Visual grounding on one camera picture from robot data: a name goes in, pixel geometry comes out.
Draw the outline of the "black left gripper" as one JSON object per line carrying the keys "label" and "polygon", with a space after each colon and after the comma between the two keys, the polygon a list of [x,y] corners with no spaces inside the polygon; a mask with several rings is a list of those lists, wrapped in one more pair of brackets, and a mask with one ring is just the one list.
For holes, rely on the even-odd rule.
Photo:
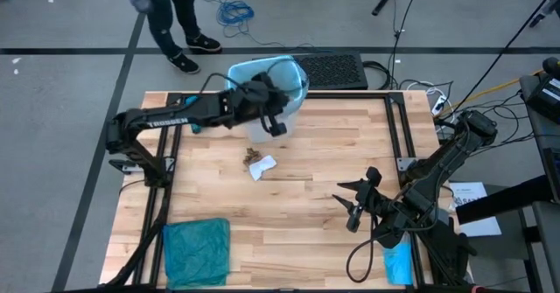
{"label": "black left gripper", "polygon": [[262,129],[273,137],[287,133],[287,127],[276,119],[288,105],[289,96],[278,87],[274,87],[272,79],[265,72],[253,76],[242,83],[241,100],[235,106],[235,120],[238,123],[258,120]]}

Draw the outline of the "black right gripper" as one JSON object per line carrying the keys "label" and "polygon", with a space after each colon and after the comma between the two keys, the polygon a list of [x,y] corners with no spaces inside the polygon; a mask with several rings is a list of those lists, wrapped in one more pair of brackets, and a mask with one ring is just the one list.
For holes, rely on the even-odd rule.
{"label": "black right gripper", "polygon": [[371,223],[374,229],[378,224],[376,218],[375,206],[381,202],[381,194],[378,192],[377,187],[382,181],[382,175],[377,168],[370,166],[366,172],[366,178],[359,179],[352,182],[338,183],[337,186],[355,191],[355,205],[352,201],[343,199],[342,197],[333,194],[332,196],[341,203],[349,214],[346,222],[346,228],[355,233],[360,225],[360,217],[363,212],[367,212],[371,216]]}

